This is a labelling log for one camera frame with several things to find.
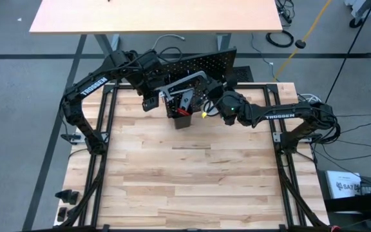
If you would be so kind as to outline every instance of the gray floor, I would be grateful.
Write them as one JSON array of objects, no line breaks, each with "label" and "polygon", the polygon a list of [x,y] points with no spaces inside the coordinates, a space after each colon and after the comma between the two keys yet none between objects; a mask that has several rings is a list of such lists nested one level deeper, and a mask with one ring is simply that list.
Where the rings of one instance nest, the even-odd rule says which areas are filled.
[{"label": "gray floor", "polygon": [[[0,0],[0,54],[75,53],[78,35],[28,33],[40,2]],[[325,0],[295,2],[296,18],[288,31],[295,38],[301,38]],[[333,1],[301,53],[345,53],[357,32],[357,29],[348,27],[351,18],[350,9],[342,1]],[[216,50],[214,34],[184,36],[187,38],[185,43],[166,39],[157,49],[175,45],[184,53]],[[120,47],[143,52],[157,37],[123,35]],[[256,53],[250,40],[250,34],[233,34],[231,45],[242,53]],[[264,34],[255,34],[254,43],[264,53],[291,53],[294,49],[273,47],[265,41]],[[371,52],[371,17],[352,52]],[[100,53],[93,36],[88,36],[83,53]],[[274,63],[275,71],[284,62],[284,59],[268,60]],[[280,80],[295,82],[300,93],[314,93],[324,100],[341,62],[341,59],[294,59]],[[81,60],[76,80],[96,69],[100,63],[100,59]],[[0,231],[19,231],[22,228],[71,64],[72,59],[0,59]],[[255,81],[271,81],[269,67],[261,59],[237,59],[235,65],[249,65]],[[371,59],[349,59],[346,62],[328,103],[337,115],[371,113]],[[371,117],[340,118],[339,121],[346,130],[371,122]],[[341,139],[371,144],[371,126],[346,133]],[[328,145],[327,151],[337,158],[371,153],[369,148],[341,142]],[[34,229],[52,226],[58,203],[53,194],[61,190],[69,152],[70,145],[59,139]],[[371,158],[338,161],[338,164],[371,177]],[[319,159],[318,168],[340,170],[325,159]]]}]

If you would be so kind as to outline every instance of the wooden table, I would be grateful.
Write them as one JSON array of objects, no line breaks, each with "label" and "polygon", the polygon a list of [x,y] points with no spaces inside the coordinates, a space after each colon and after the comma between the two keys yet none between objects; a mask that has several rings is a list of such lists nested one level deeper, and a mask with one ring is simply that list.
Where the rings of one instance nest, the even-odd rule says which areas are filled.
[{"label": "wooden table", "polygon": [[105,54],[104,34],[222,33],[219,50],[229,47],[231,32],[280,32],[274,0],[43,0],[33,34],[95,34]]},{"label": "wooden table", "polygon": [[[282,104],[297,102],[293,83],[277,85]],[[238,92],[265,105],[262,90]],[[99,90],[83,102],[93,126],[101,96]],[[277,229],[285,224],[268,122],[255,129],[226,126],[220,118],[202,119],[195,113],[191,127],[175,130],[164,107],[144,112],[141,103],[135,91],[118,90],[98,227]],[[288,130],[300,123],[286,120]],[[311,156],[306,144],[298,150]],[[89,159],[87,151],[70,158],[63,189],[84,191]],[[315,165],[299,155],[293,159],[302,197],[328,223]],[[73,206],[60,202],[59,207]],[[294,204],[292,214],[298,222]]]}]

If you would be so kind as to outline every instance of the pegboard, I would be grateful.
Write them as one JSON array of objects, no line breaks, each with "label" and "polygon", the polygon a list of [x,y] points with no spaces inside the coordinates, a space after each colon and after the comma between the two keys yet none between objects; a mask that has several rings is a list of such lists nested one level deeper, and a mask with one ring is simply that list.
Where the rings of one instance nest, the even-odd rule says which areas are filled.
[{"label": "pegboard", "polygon": [[[204,71],[207,76],[221,82],[225,82],[233,73],[234,59],[236,58],[237,49],[232,48],[221,52],[207,53],[202,55],[194,55],[183,58],[175,63],[164,64],[161,71],[167,74],[166,84],[170,84],[181,78],[184,78],[193,73]],[[185,82],[181,86],[173,88],[171,92],[183,90],[185,88],[194,88],[193,98],[191,99],[191,107],[193,112],[200,111],[197,101],[203,97],[202,90],[199,88],[197,79]],[[166,102],[167,116],[173,117],[173,110],[176,109],[176,102],[180,102],[182,94],[178,94],[173,101]]]}]

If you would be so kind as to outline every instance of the yellow cable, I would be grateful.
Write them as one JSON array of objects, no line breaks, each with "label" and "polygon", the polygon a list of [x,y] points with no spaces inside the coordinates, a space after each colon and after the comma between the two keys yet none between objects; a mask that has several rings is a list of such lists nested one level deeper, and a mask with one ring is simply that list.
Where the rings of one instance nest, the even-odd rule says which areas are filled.
[{"label": "yellow cable", "polygon": [[[310,27],[310,30],[307,32],[307,34],[303,37],[302,41],[303,42],[306,42],[306,40],[309,38],[310,34],[312,33],[312,31],[314,30],[314,28],[316,27],[317,23],[319,22],[320,20],[320,17],[323,15],[324,11],[327,9],[327,7],[329,6],[329,4],[332,2],[332,0],[327,0],[326,4],[324,5],[324,7],[320,10],[320,13],[319,15],[317,15],[316,19],[314,20],[314,23],[313,25]],[[278,69],[276,75],[274,76],[273,78],[273,82],[276,82],[277,81],[277,78],[278,76],[280,75],[280,73],[284,70],[284,67],[286,67],[286,65],[288,65],[290,63],[290,60],[294,57],[294,55],[299,51],[299,48],[296,48],[294,50],[293,53],[291,53],[291,55],[289,56],[289,58],[287,58],[287,60],[283,63],[283,65]]]}]

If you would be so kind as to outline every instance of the wooden desk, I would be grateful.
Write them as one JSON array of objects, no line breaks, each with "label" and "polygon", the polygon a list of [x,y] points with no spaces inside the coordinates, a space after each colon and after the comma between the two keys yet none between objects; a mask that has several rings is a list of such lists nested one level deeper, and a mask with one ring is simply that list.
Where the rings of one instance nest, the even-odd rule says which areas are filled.
[{"label": "wooden desk", "polygon": [[[293,83],[279,83],[278,88],[282,104],[297,102]],[[265,105],[262,90],[238,92]],[[100,99],[99,90],[83,102],[91,125],[96,124]],[[276,229],[285,224],[268,122],[255,129],[226,126],[220,118],[202,119],[196,113],[191,127],[175,130],[164,107],[143,112],[141,103],[135,91],[118,91],[99,227]],[[300,123],[286,120],[288,130]],[[298,149],[311,155],[306,144]],[[89,159],[87,151],[70,158],[63,189],[84,191]],[[328,223],[314,164],[299,155],[293,159],[302,197]],[[292,214],[298,222],[294,204]]]},{"label": "wooden desk", "polygon": [[[281,29],[274,0],[43,0],[30,32],[226,32],[229,35],[231,32],[280,32]],[[221,49],[228,48],[229,37],[224,37],[222,43]]]}]

